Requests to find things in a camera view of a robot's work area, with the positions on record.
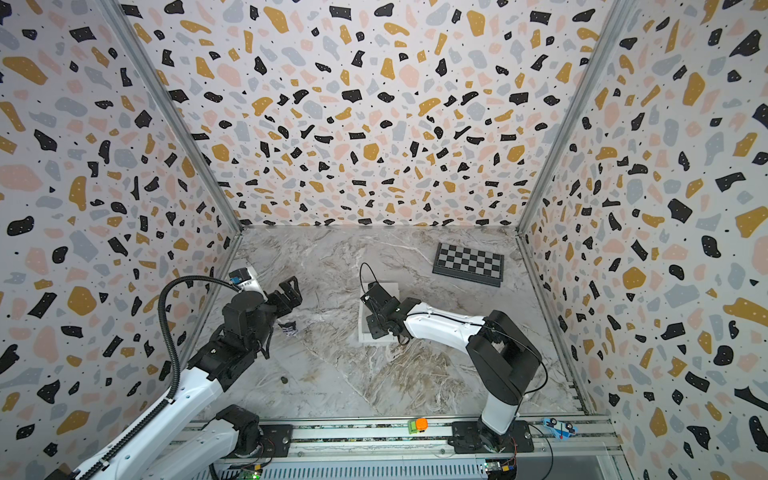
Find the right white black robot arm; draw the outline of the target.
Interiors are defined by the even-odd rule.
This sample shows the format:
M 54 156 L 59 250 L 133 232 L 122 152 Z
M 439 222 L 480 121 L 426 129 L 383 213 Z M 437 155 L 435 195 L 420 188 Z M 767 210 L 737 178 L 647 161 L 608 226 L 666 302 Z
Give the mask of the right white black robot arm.
M 518 418 L 519 407 L 543 357 L 505 313 L 467 316 L 436 309 L 416 299 L 403 301 L 382 284 L 364 287 L 362 303 L 370 311 L 366 323 L 373 338 L 394 336 L 408 342 L 432 341 L 468 355 L 487 399 L 475 421 L 452 424 L 448 444 L 457 454 L 530 452 L 532 443 Z

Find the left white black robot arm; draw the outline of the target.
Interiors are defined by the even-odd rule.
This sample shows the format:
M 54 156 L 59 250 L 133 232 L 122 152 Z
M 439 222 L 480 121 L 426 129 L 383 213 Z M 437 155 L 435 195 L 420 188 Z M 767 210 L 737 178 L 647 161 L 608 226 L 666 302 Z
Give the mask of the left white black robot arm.
M 224 322 L 187 364 L 180 361 L 167 319 L 167 298 L 179 284 L 203 282 L 234 291 L 223 309 Z M 225 393 L 259 357 L 269 358 L 279 319 L 303 301 L 299 282 L 290 277 L 265 294 L 247 270 L 229 281 L 185 275 L 170 281 L 158 298 L 158 320 L 169 353 L 170 385 L 106 447 L 73 470 L 59 467 L 51 479 L 189 479 L 230 454 L 264 453 L 259 417 L 231 405 L 193 439 L 171 453 L 165 450 L 204 408 Z

